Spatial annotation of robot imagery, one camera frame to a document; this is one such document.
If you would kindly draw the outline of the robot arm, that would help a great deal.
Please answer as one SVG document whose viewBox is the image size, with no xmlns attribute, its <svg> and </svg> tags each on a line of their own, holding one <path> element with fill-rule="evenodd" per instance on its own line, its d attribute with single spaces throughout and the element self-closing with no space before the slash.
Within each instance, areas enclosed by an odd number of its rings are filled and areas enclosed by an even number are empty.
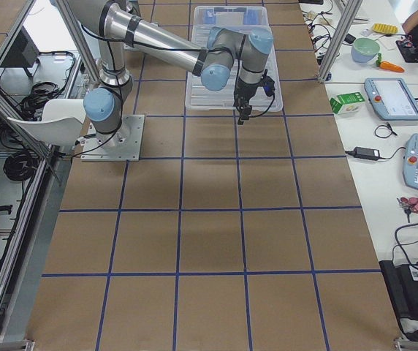
<svg viewBox="0 0 418 351">
<path fill-rule="evenodd" d="M 131 89 L 124 60 L 129 46 L 196 79 L 188 86 L 189 110 L 233 110 L 243 123 L 254 117 L 254 110 L 264 114 L 275 103 L 275 82 L 266 68 L 273 51 L 269 28 L 213 26 L 206 45 L 200 46 L 128 12 L 123 1 L 70 1 L 69 8 L 83 30 L 99 41 L 101 88 L 94 92 L 99 96 Z"/>
</svg>

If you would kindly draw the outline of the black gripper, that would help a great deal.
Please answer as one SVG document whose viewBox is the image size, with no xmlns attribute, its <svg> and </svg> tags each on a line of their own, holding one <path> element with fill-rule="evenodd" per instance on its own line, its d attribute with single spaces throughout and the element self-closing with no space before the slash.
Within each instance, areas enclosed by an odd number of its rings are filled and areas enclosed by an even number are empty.
<svg viewBox="0 0 418 351">
<path fill-rule="evenodd" d="M 249 69 L 241 69 L 235 80 L 234 106 L 239 113 L 237 124 L 244 125 L 244 121 L 250 119 L 251 108 L 250 100 L 256 95 L 257 89 L 261 88 L 265 95 L 270 98 L 269 105 L 259 105 L 259 110 L 268 110 L 272 107 L 275 99 L 275 82 L 267 74 L 267 69 L 263 72 L 252 72 Z"/>
</svg>

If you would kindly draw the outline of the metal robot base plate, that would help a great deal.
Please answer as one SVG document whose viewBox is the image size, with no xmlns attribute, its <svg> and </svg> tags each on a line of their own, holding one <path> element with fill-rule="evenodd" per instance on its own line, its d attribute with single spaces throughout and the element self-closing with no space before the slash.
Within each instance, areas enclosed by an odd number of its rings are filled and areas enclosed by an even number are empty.
<svg viewBox="0 0 418 351">
<path fill-rule="evenodd" d="M 88 135 L 94 136 L 86 138 L 82 143 L 80 159 L 85 162 L 138 161 L 144 124 L 144 115 L 123 115 L 121 128 L 111 140 L 105 142 L 108 136 L 97 134 L 90 122 Z"/>
</svg>

